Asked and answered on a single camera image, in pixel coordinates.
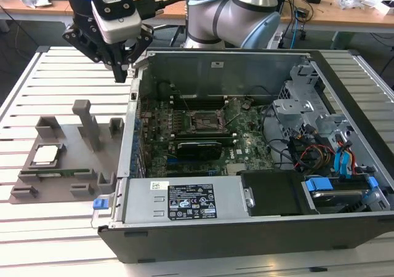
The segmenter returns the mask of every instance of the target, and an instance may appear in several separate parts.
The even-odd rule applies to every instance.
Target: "metal panel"
[[[323,52],[322,55],[330,63],[338,63],[348,58],[343,52]],[[352,56],[352,60],[362,72],[336,71],[339,79],[347,90],[352,93],[358,106],[364,111],[367,118],[378,131],[380,136],[394,151],[394,98],[391,89],[373,71],[373,69],[358,56]],[[329,92],[324,92],[337,113],[342,112]]]
[[[343,51],[329,51],[325,55],[327,58],[331,57],[333,59],[351,57],[349,53]],[[53,48],[42,56],[37,54],[37,57],[40,57],[40,61],[43,63],[90,63],[88,58],[73,50],[72,47]],[[92,77],[88,77],[86,81],[89,79],[92,80],[92,84],[95,83]],[[107,79],[111,77],[103,76],[100,78]],[[49,84],[55,81],[54,77],[47,79],[50,82]],[[67,87],[66,84],[69,81],[67,78],[59,78],[58,80],[64,83],[63,87],[58,85],[57,87],[34,87],[36,88],[34,90],[29,90],[25,87],[24,93],[18,93],[18,89],[16,89],[14,91],[16,94],[11,95],[10,100],[14,101],[14,105],[42,106],[72,105],[73,100],[77,98],[89,98],[95,104],[123,104],[127,102],[129,95],[127,86],[116,87],[114,92],[106,89],[107,87],[96,90],[99,88],[99,85],[94,84],[81,91],[80,88],[83,87]],[[356,100],[365,102],[380,101],[383,96],[382,94],[369,94],[368,92],[353,95]],[[97,116],[97,122],[108,122],[112,116],[112,114],[99,115]],[[20,126],[30,127],[28,131],[19,132],[19,139],[16,141],[15,151],[13,152],[15,155],[23,153],[20,150],[26,146],[23,145],[24,142],[31,142],[23,140],[29,138],[29,135],[25,134],[33,132],[31,129],[37,123],[38,118],[39,116],[32,115],[10,116],[7,113],[0,120],[0,128],[11,126],[13,128],[10,130],[16,130]],[[76,118],[75,116],[61,115],[57,118],[61,124],[80,123],[78,117]],[[388,121],[377,121],[374,124],[380,124],[379,126],[387,130],[389,126],[387,122],[391,122],[393,119],[394,116],[389,116]],[[0,142],[1,151],[12,147],[7,143],[11,141],[5,141],[1,135]],[[16,181],[19,171],[20,169],[17,168],[0,169],[0,183],[12,185]],[[0,210],[0,232],[12,233],[8,235],[13,237],[11,243],[0,243],[0,270],[2,277],[28,276],[32,272],[37,271],[42,277],[90,276],[98,274],[117,277],[160,275],[178,277],[229,275],[306,277],[314,276],[315,274],[317,276],[324,274],[356,277],[388,276],[394,271],[394,233],[382,235],[356,249],[124,265],[116,260],[115,255],[98,236],[94,236],[95,230],[91,230],[92,236],[86,236],[86,233],[89,234],[87,230],[90,227],[89,217],[92,214],[90,202],[44,203],[18,206],[0,203]],[[45,238],[44,234],[47,232],[49,236]],[[324,267],[328,269],[328,272],[310,273],[310,267]]]

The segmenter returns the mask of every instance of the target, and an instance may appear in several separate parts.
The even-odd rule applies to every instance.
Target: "aluminum slotted table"
[[[361,57],[346,51],[323,55],[394,150],[392,91]],[[37,135],[34,126],[40,115],[56,115],[60,124],[78,124],[72,104],[76,99],[89,99],[97,121],[108,122],[125,115],[129,89],[130,79],[115,84],[111,71],[71,47],[41,49],[34,55],[0,109],[0,276],[392,274],[394,233],[348,250],[124,265],[91,228],[91,202],[5,203]]]

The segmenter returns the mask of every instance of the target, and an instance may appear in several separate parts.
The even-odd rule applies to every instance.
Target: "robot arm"
[[[185,0],[68,0],[73,24],[63,38],[89,57],[113,70],[115,82],[125,82],[127,68],[153,40],[153,28],[142,20],[155,17],[168,5]],[[134,45],[126,49],[131,39]]]

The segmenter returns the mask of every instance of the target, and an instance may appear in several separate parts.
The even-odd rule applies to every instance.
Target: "floor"
[[[8,93],[16,83],[19,76],[34,55],[36,44],[17,26],[10,23],[10,31],[6,34],[0,33],[0,104],[3,103]],[[40,46],[67,46],[62,39],[64,24],[52,22],[23,22],[24,28]],[[169,40],[173,36],[175,29],[161,30],[155,33],[153,47],[168,47]],[[334,32],[329,31],[308,31],[304,41],[298,36],[294,48],[296,49],[329,49]],[[377,37],[382,43],[377,42],[369,33],[358,33],[350,42],[349,49],[360,52],[364,59],[378,72],[382,70],[390,57],[394,56],[391,46],[394,46],[394,35],[379,34]],[[185,35],[181,34],[175,44],[178,47],[185,40]],[[285,38],[284,47],[289,47],[291,39]],[[394,61],[385,70],[383,79],[388,85],[394,86]]]

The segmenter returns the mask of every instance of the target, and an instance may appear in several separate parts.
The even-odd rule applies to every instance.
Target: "paper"
[[[364,0],[362,3],[371,7],[375,7],[376,4],[381,3],[383,0]]]
[[[21,0],[21,1],[24,3],[24,5],[30,8],[52,5],[52,3],[49,2],[49,0]]]

